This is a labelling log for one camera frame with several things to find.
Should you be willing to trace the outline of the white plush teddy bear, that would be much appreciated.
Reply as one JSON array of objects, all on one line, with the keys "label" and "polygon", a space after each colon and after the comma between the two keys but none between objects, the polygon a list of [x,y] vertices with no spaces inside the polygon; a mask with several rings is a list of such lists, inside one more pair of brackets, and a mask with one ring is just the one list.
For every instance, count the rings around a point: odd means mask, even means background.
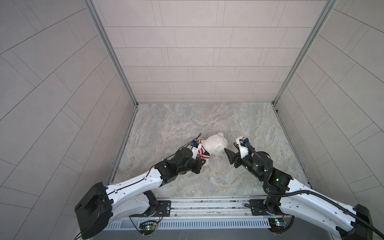
[{"label": "white plush teddy bear", "polygon": [[223,154],[225,152],[224,148],[227,148],[228,144],[229,142],[223,133],[217,133],[207,139],[203,139],[203,146],[210,153],[210,156]]}]

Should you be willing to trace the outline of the red white striped shirt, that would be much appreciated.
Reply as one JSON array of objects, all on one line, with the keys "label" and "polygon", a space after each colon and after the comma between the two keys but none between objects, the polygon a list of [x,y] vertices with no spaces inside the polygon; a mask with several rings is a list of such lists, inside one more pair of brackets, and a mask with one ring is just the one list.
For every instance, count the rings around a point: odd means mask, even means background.
[{"label": "red white striped shirt", "polygon": [[199,143],[199,147],[200,147],[197,153],[197,157],[208,162],[210,159],[210,153],[203,146],[203,139],[198,139],[197,142]]}]

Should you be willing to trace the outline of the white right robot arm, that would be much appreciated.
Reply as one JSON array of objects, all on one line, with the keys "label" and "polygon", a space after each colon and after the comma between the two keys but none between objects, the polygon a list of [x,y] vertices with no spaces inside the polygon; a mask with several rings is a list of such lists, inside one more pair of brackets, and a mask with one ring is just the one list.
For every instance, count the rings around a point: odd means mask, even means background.
[{"label": "white right robot arm", "polygon": [[362,206],[339,203],[276,169],[266,152],[240,146],[237,153],[225,149],[231,165],[243,166],[260,182],[267,194],[265,206],[273,215],[291,215],[316,225],[339,240],[371,240],[376,229],[370,211]]}]

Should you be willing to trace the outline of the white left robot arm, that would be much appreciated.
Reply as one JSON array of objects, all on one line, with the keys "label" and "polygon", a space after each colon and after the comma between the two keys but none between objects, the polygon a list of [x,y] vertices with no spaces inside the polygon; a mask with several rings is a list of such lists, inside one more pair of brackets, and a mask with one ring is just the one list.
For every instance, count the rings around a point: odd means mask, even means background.
[{"label": "white left robot arm", "polygon": [[158,200],[152,190],[171,183],[187,172],[199,174],[206,160],[188,148],[179,149],[171,160],[164,159],[147,172],[127,181],[105,186],[94,184],[75,206],[80,233],[75,237],[90,239],[110,222],[132,215],[153,215]]}]

